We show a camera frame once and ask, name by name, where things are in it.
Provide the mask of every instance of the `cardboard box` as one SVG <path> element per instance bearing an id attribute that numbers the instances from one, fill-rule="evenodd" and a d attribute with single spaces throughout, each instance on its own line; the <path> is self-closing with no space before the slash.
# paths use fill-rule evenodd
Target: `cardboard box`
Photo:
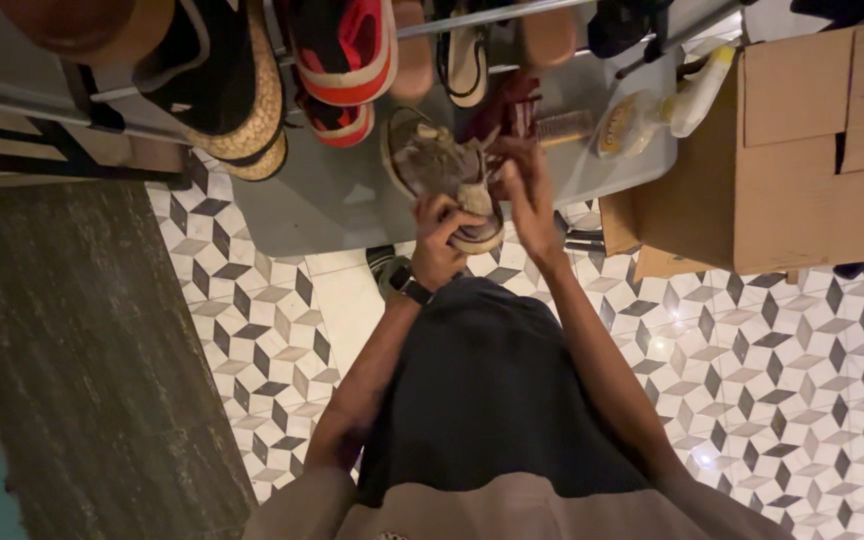
<path id="1" fill-rule="evenodd" d="M 748 47 L 672 169 L 599 208 L 637 278 L 864 261 L 864 26 Z"/>

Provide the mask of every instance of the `hand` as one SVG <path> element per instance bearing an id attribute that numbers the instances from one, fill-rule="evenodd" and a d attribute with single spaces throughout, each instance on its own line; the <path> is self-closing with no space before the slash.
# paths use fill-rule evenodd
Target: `hand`
<path id="1" fill-rule="evenodd" d="M 489 153 L 505 156 L 502 183 L 492 194 L 511 202 L 511 220 L 525 253 L 542 271 L 564 259 L 552 218 L 552 185 L 543 147 L 521 138 L 499 137 Z"/>
<path id="2" fill-rule="evenodd" d="M 466 267 L 467 254 L 449 244 L 449 237 L 463 225 L 485 225 L 484 217 L 465 213 L 448 195 L 424 194 L 412 205 L 417 231 L 412 275 L 419 285 L 437 291 Z"/>

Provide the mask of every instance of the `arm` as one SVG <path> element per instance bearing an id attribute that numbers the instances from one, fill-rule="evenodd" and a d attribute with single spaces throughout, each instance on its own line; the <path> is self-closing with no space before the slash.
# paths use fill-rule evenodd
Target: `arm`
<path id="1" fill-rule="evenodd" d="M 449 237 L 460 226 L 482 225 L 484 220 L 459 211 L 446 195 L 420 197 L 412 214 L 417 228 L 412 273 L 420 285 L 435 292 L 466 265 L 467 256 L 449 245 Z M 385 313 L 321 414 L 305 455 L 306 470 L 353 469 L 420 309 L 401 294 L 386 301 Z"/>
<path id="2" fill-rule="evenodd" d="M 517 139 L 500 139 L 498 144 L 509 158 L 500 196 L 510 200 L 519 240 L 549 286 L 582 386 L 622 442 L 637 453 L 637 465 L 650 480 L 688 477 L 652 402 L 599 320 L 560 245 L 544 151 Z"/>

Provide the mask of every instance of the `black smartwatch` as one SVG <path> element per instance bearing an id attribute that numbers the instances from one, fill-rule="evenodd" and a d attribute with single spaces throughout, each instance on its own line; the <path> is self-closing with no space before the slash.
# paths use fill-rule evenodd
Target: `black smartwatch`
<path id="1" fill-rule="evenodd" d="M 412 269 L 408 266 L 400 266 L 391 277 L 389 285 L 398 292 L 415 300 L 420 306 L 425 306 L 434 296 L 429 289 L 422 286 L 412 275 Z"/>

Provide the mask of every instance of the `spray bottle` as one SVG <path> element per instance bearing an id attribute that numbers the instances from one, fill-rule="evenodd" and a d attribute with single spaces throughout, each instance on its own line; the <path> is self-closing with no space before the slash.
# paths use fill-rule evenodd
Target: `spray bottle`
<path id="1" fill-rule="evenodd" d="M 652 90 L 641 90 L 619 101 L 599 122 L 595 155 L 602 160 L 635 156 L 663 126 L 679 139 L 691 135 L 709 113 L 735 55 L 735 48 L 721 45 L 678 93 L 659 97 Z"/>

